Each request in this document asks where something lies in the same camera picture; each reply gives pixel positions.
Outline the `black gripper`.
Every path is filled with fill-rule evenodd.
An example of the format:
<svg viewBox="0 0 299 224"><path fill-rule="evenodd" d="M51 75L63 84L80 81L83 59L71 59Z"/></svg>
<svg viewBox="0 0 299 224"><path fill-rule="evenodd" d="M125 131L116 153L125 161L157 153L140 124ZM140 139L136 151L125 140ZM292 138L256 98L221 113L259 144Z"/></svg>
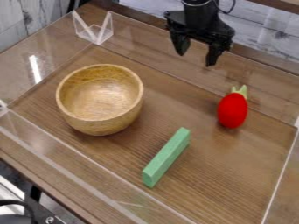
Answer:
<svg viewBox="0 0 299 224"><path fill-rule="evenodd" d="M191 39L196 39L208 44L205 67L215 66L219 56L231 48L235 36L233 28L217 14L187 17L183 10L168 10L164 17L177 54L180 56L185 54L191 46Z"/></svg>

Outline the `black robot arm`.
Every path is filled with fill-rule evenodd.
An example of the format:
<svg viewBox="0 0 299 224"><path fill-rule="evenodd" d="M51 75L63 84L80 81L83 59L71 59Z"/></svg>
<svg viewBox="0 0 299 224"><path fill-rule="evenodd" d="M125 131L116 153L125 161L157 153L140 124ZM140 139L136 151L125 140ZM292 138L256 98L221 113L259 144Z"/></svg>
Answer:
<svg viewBox="0 0 299 224"><path fill-rule="evenodd" d="M191 46L191 39L208 45L205 66L215 66L219 56L229 50L233 28L220 19L219 12L229 14L220 8L220 0L181 0L183 10L168 10L163 15L171 35L175 51L183 56Z"/></svg>

